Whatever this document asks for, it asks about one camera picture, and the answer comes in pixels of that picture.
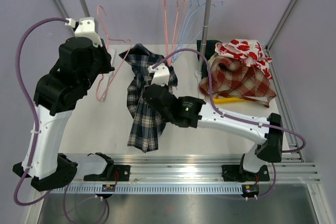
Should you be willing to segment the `navy plaid skirt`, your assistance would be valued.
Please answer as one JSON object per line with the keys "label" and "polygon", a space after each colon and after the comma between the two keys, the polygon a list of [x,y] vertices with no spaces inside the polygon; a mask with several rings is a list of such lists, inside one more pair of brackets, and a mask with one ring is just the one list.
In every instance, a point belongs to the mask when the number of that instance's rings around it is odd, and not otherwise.
{"label": "navy plaid skirt", "polygon": [[144,101],[142,94],[152,81],[148,67],[161,61],[163,56],[152,53],[142,44],[136,44],[130,51],[120,53],[119,57],[125,59],[134,73],[134,78],[127,88],[127,108],[133,118],[128,146],[140,149],[144,153],[156,151],[166,123],[160,113]]}

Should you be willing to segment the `dark green plaid skirt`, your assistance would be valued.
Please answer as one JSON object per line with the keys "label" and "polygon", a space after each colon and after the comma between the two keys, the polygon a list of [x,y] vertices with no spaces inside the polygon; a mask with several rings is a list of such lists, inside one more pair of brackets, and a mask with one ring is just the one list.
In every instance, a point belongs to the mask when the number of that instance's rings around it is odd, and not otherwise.
{"label": "dark green plaid skirt", "polygon": [[[197,50],[200,51],[201,49],[201,40],[196,41],[197,45]],[[204,56],[207,60],[211,58],[211,56],[215,53],[215,45],[219,43],[219,40],[207,40],[206,41],[206,48],[205,48],[205,53]]]}

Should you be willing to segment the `red beige checked skirt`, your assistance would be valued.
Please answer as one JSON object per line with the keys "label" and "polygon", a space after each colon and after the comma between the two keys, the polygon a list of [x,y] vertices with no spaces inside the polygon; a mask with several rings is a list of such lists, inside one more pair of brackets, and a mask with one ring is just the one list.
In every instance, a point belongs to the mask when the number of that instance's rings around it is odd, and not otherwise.
{"label": "red beige checked skirt", "polygon": [[265,107],[276,97],[269,72],[247,67],[239,60],[217,57],[211,64],[212,94],[253,101]]}

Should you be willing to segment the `red white floral skirt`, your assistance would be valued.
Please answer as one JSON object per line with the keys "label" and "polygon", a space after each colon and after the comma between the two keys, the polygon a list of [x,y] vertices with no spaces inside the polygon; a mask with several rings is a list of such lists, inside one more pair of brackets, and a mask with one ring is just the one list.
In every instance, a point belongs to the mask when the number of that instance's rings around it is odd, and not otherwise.
{"label": "red white floral skirt", "polygon": [[272,59],[264,52],[258,40],[233,39],[226,44],[218,42],[215,52],[219,56],[239,60],[246,67],[256,67],[267,79],[272,80],[269,67]]}

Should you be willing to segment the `light blue hanger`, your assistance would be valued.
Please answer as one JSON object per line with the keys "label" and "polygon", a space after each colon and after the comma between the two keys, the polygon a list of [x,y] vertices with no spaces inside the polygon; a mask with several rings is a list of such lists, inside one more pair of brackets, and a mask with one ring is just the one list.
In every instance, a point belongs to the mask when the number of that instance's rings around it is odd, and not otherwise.
{"label": "light blue hanger", "polygon": [[188,4],[188,10],[183,10],[182,16],[184,20],[181,22],[181,31],[178,34],[179,37],[176,45],[174,45],[174,51],[181,49],[183,46],[189,46],[193,40],[197,38],[196,35],[192,40],[187,42],[189,34],[196,21],[196,13],[200,8],[200,0],[186,0],[186,4]]}

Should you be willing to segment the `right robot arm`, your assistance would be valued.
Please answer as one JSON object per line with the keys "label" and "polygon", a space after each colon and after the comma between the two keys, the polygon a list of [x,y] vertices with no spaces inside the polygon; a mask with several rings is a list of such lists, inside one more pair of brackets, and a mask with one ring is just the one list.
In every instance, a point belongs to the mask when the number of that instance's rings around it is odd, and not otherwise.
{"label": "right robot arm", "polygon": [[266,165],[282,160],[283,131],[279,114],[271,113],[265,118],[221,111],[199,98],[177,98],[167,87],[157,84],[145,88],[143,99],[159,112],[164,122],[183,128],[216,129],[252,141],[253,147],[242,155],[238,165],[222,165],[226,182],[267,182],[270,178]]}

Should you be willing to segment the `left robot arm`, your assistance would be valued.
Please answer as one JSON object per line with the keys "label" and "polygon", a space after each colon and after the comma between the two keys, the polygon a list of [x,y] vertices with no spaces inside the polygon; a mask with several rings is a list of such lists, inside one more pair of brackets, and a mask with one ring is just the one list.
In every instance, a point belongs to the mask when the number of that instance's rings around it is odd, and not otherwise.
{"label": "left robot arm", "polygon": [[49,191],[68,185],[78,164],[59,152],[64,129],[77,101],[87,95],[98,75],[109,73],[111,55],[105,43],[86,37],[71,37],[58,49],[59,57],[48,74],[37,84],[33,98],[38,129],[33,129],[28,157],[13,166],[18,176],[31,178],[37,191]]}

